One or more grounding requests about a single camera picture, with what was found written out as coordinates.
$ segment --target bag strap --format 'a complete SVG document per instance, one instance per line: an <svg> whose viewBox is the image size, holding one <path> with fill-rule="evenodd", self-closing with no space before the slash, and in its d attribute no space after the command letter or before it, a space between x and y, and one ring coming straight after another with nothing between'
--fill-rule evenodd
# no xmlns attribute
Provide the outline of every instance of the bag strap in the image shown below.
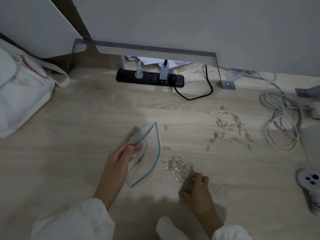
<svg viewBox="0 0 320 240"><path fill-rule="evenodd" d="M56 72L59 72L63 75L66 75L66 80L62 83L58 83L54 78L52 78L56 84L59 86L59 87L62 87L62 88L65 88L66 86L68 86L71 82L71 79L70 77L68 76L68 74L62 70L60 67L56 66L55 64L52 64L52 63L49 63L49 62L46 62L44 60L40 60L38 58L35 58L35 57L32 57L33 59L35 59L37 62L39 62L39 64L45 68L48 68L50 70L53 70L53 71L56 71Z"/></svg>

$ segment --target white shirt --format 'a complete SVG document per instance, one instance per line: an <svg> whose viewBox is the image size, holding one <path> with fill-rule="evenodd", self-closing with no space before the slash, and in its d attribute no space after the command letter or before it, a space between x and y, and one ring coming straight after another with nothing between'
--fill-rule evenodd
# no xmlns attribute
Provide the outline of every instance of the white shirt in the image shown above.
<svg viewBox="0 0 320 240"><path fill-rule="evenodd" d="M31 231L31 239L104 239L111 240L115 228L101 200L92 198L70 209L62 205L38 219ZM161 240L188 240L171 220L159 219L156 232ZM253 240L241 226L223 226L216 230L212 240Z"/></svg>

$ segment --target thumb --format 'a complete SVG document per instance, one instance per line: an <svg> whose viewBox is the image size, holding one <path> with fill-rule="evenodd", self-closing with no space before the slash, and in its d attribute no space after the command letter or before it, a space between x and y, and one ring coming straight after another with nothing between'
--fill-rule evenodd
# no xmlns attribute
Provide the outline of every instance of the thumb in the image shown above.
<svg viewBox="0 0 320 240"><path fill-rule="evenodd" d="M127 147L124 149L122 156L119 160L119 162L122 163L129 163L130 157L132 156L132 153L134 152L134 146L129 144Z"/></svg>
<svg viewBox="0 0 320 240"><path fill-rule="evenodd" d="M190 201L191 201L191 195L188 194L187 192L185 191L180 191L180 195L185 199L185 201L190 204Z"/></svg>

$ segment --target person's left hand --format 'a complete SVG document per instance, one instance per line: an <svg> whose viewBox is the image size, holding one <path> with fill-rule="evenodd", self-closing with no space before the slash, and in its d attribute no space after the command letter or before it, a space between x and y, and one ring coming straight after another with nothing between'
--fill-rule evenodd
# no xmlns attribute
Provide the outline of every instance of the person's left hand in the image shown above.
<svg viewBox="0 0 320 240"><path fill-rule="evenodd" d="M93 198L100 199L108 211L118 196L128 174L129 162L143 148L143 143L134 147L126 142L108 156L98 187Z"/></svg>

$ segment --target white controller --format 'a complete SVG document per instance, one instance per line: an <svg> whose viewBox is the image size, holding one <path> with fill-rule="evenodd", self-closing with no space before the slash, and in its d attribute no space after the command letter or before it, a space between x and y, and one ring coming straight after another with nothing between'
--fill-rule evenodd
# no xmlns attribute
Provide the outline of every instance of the white controller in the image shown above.
<svg viewBox="0 0 320 240"><path fill-rule="evenodd" d="M309 190L312 213L320 216L320 173L301 170L297 173L297 181L303 188Z"/></svg>

